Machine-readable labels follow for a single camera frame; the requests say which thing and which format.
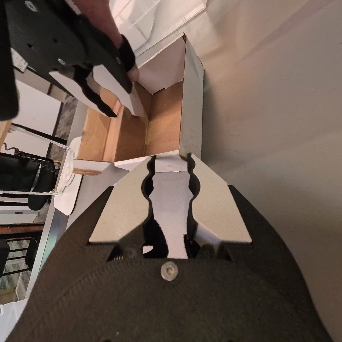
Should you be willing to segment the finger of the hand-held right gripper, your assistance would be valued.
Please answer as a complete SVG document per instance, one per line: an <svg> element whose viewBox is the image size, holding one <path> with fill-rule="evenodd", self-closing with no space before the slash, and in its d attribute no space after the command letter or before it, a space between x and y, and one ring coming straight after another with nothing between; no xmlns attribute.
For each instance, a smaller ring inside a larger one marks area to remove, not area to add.
<svg viewBox="0 0 342 342"><path fill-rule="evenodd" d="M117 117L113 109L102 100L101 87L94 80L92 69L65 67L49 75L83 104L107 117Z"/></svg>
<svg viewBox="0 0 342 342"><path fill-rule="evenodd" d="M130 100L131 96L120 83L111 75L104 65L94 66L87 76L88 86L100 94L100 89L104 88L114 94L119 100Z"/></svg>

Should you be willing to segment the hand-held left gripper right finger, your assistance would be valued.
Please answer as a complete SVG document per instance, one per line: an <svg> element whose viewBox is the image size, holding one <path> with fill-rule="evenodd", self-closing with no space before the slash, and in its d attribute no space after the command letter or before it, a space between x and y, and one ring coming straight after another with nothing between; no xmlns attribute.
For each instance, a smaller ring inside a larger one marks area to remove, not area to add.
<svg viewBox="0 0 342 342"><path fill-rule="evenodd" d="M205 245L218 252L225 243L250 245L252 238L228 184L193 153L187 155L192 198L187 215L186 249L198 254Z"/></svg>

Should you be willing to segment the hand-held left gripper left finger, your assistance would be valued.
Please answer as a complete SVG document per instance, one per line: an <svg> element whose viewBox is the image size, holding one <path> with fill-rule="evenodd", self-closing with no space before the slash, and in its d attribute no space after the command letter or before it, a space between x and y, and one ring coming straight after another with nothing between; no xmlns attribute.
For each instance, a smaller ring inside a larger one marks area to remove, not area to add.
<svg viewBox="0 0 342 342"><path fill-rule="evenodd" d="M149 195L153 191L156 156L146 157L116 182L89 238L89 245L134 245L154 248L149 232L153 209Z"/></svg>

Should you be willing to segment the white cardboard box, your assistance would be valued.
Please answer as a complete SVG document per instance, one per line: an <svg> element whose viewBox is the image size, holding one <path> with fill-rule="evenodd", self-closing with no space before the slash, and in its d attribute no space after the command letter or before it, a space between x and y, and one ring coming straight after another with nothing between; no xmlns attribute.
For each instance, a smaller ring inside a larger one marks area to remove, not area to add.
<svg viewBox="0 0 342 342"><path fill-rule="evenodd" d="M150 156L156 157L156 172L186 171L189 152L201 158L203 77L203 64L182 34L140 66L135 89L142 117L101 87L101 99L117 117L88 105L73 173L94 176L110 164L132 171Z"/></svg>

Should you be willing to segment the person's right hand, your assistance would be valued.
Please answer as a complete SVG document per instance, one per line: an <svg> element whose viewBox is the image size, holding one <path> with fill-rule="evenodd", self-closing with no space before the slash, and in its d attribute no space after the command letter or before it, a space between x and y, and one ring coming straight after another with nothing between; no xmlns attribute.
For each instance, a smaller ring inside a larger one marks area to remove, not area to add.
<svg viewBox="0 0 342 342"><path fill-rule="evenodd" d="M96 29L100 42L109 52L117 51L127 77L131 82L139 80L139 69L128 39L119 32L107 0L73 0L75 8Z"/></svg>

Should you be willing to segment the white panel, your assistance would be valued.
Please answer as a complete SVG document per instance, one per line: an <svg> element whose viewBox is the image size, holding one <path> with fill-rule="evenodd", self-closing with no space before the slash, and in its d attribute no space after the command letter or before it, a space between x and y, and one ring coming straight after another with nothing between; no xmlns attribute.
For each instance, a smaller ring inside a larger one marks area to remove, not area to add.
<svg viewBox="0 0 342 342"><path fill-rule="evenodd" d="M14 123L52 135L62 103L21 81L16 80L16 86L20 97ZM10 132L5 143L8 148L15 147L41 157L46 156L49 148L49 142L19 131Z"/></svg>

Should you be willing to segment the black office chair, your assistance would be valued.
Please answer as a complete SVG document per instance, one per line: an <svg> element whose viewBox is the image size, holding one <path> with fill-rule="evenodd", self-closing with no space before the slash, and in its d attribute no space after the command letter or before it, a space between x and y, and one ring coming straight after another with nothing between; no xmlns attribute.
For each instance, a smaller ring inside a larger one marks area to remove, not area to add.
<svg viewBox="0 0 342 342"><path fill-rule="evenodd" d="M49 192L55 188L58 172L49 158L1 153L0 190Z"/></svg>

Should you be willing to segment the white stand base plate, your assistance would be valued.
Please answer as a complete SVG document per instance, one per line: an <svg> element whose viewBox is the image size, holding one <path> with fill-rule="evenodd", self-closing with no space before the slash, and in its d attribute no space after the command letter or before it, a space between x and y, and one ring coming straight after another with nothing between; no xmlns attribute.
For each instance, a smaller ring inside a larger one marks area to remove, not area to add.
<svg viewBox="0 0 342 342"><path fill-rule="evenodd" d="M76 159L78 152L79 152L80 143L81 143L81 137L74 138L71 141L71 144L69 146L70 150L67 151L66 158L73 157L73 159ZM74 177L71 185L66 187L65 190L63 191L63 193L58 194L57 196L54 196L54 199L53 199L54 207L66 216L69 216L74 210L82 178L83 178L83 176L81 174L75 173L75 177Z"/></svg>

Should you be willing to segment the round white mount disc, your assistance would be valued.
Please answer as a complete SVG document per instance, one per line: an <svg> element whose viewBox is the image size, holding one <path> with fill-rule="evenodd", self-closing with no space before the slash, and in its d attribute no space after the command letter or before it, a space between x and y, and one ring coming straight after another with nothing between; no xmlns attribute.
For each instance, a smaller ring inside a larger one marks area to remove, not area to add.
<svg viewBox="0 0 342 342"><path fill-rule="evenodd" d="M65 188L71 185L75 177L75 173L73 173L73 170L74 170L73 160L74 160L73 157L71 158L68 157L65 159L65 162L62 168L62 173L61 173L59 183L58 183L59 194L63 193Z"/></svg>

